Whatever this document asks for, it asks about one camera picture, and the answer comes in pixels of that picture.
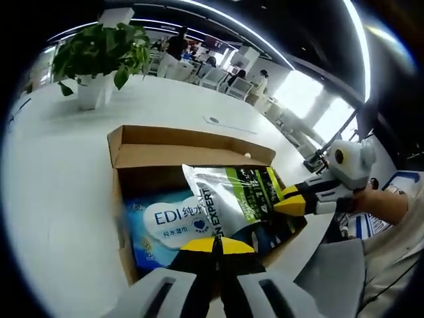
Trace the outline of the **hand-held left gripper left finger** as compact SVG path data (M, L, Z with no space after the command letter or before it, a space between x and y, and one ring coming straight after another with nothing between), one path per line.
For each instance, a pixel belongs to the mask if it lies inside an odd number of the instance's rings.
M133 284L104 317L205 317L217 265L215 237L189 241L167 268Z

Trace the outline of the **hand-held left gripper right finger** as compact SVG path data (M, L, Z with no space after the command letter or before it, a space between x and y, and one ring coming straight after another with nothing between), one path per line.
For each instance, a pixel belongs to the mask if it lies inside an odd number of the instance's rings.
M221 301L227 317L317 317L311 295L283 274L267 271L254 249L217 239Z

